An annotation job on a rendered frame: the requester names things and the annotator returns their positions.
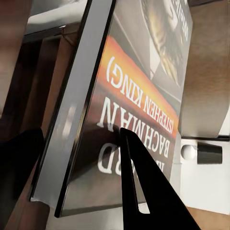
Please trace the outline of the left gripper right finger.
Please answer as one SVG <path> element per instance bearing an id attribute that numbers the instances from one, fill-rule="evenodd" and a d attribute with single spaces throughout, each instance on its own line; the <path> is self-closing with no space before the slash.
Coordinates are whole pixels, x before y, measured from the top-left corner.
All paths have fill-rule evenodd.
<path id="1" fill-rule="evenodd" d="M 200 230 L 139 136 L 124 127 L 120 128 L 120 155 L 124 230 Z M 131 160 L 150 214 L 139 211 Z"/>

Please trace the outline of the hardback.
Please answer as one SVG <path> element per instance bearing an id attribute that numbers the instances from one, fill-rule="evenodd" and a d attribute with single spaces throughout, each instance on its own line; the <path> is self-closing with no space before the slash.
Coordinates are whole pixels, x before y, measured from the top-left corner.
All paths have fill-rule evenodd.
<path id="1" fill-rule="evenodd" d="M 187 0 L 87 1 L 27 202 L 56 218 L 123 207 L 121 127 L 170 182 L 192 27 Z"/>

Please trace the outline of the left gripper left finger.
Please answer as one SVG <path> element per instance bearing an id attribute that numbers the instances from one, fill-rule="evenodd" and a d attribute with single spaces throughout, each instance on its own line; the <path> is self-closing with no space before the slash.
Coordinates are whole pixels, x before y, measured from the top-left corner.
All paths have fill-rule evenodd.
<path id="1" fill-rule="evenodd" d="M 0 230 L 4 230 L 9 221 L 43 143 L 42 129 L 35 128 L 0 146 Z"/>

